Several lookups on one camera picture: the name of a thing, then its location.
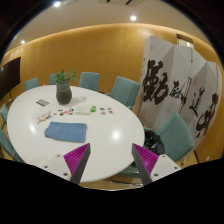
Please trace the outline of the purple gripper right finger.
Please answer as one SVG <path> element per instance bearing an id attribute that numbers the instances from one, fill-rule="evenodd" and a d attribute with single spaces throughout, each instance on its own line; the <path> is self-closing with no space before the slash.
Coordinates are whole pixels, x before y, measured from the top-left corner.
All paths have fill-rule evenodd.
<path id="1" fill-rule="evenodd" d="M 132 144 L 131 153 L 143 185 L 148 185 L 181 169 L 166 154 L 157 155 L 137 144 Z"/>

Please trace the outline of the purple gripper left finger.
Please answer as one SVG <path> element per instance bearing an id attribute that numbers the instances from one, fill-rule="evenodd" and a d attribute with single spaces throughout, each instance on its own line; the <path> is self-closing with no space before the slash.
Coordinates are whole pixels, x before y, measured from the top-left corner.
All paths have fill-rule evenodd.
<path id="1" fill-rule="evenodd" d="M 87 143 L 65 155 L 57 154 L 53 156 L 45 164 L 43 164 L 41 168 L 78 185 L 90 153 L 90 144 Z"/>

